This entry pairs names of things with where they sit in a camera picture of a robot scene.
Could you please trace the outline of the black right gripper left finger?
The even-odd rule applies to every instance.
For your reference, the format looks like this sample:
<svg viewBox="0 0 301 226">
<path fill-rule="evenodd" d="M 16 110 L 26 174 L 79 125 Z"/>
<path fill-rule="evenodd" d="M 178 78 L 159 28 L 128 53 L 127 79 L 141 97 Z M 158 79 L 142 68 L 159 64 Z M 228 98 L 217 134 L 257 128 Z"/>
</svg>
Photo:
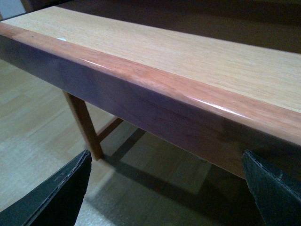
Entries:
<svg viewBox="0 0 301 226">
<path fill-rule="evenodd" d="M 73 226 L 87 192 L 92 157 L 85 150 L 0 213 L 2 226 Z"/>
</svg>

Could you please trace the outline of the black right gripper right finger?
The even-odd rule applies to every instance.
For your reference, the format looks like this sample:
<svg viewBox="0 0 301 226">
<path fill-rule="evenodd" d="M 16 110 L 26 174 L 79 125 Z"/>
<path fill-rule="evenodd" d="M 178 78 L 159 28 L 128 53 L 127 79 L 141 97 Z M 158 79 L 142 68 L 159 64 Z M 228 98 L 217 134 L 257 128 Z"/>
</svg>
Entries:
<svg viewBox="0 0 301 226">
<path fill-rule="evenodd" d="M 250 150 L 242 156 L 248 188 L 267 226 L 301 224 L 301 182 Z"/>
</svg>

